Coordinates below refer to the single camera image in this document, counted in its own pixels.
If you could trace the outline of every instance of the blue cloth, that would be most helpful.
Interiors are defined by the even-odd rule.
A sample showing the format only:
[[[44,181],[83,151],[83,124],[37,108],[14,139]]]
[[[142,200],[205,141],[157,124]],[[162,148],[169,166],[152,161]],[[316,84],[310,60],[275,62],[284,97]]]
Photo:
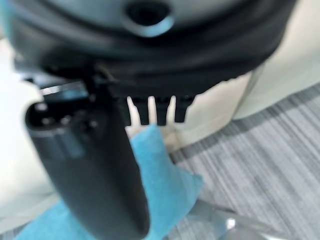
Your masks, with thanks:
[[[146,240],[161,240],[192,209],[203,180],[171,162],[157,126],[147,128],[131,144],[149,204],[151,227]],[[95,239],[60,202],[29,224],[16,240]]]

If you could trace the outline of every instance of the gray carpet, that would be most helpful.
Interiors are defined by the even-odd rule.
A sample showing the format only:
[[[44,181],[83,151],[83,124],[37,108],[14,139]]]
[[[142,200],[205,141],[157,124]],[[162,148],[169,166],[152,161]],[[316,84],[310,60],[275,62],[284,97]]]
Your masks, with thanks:
[[[320,84],[172,154],[203,175],[202,198],[269,223],[293,240],[320,239]],[[170,240],[214,240],[187,219]],[[11,240],[4,237],[0,240]]]

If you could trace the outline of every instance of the shiny metal part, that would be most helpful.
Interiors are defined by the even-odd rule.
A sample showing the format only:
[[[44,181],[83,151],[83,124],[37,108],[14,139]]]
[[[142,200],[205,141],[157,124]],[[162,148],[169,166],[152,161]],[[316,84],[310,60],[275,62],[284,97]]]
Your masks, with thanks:
[[[211,222],[216,240],[289,240],[267,224],[198,200],[188,217]]]
[[[40,91],[46,102],[72,101],[88,97],[86,86],[82,81],[46,87]]]

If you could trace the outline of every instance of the black plastic tab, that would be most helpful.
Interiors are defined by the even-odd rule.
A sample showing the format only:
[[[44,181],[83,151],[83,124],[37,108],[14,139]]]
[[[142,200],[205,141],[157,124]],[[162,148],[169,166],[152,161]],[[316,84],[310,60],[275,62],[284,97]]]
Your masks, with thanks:
[[[148,108],[148,98],[132,98],[133,104],[138,109],[140,115],[141,125],[149,125],[149,108]]]
[[[170,101],[170,97],[155,97],[156,119],[159,126],[167,124],[167,112]]]
[[[187,109],[194,102],[194,96],[177,96],[175,101],[175,117],[174,121],[176,123],[184,123]]]
[[[120,114],[123,118],[124,125],[126,127],[131,126],[131,116],[130,116],[130,110],[129,110],[127,99],[118,98],[117,103],[118,103]]]

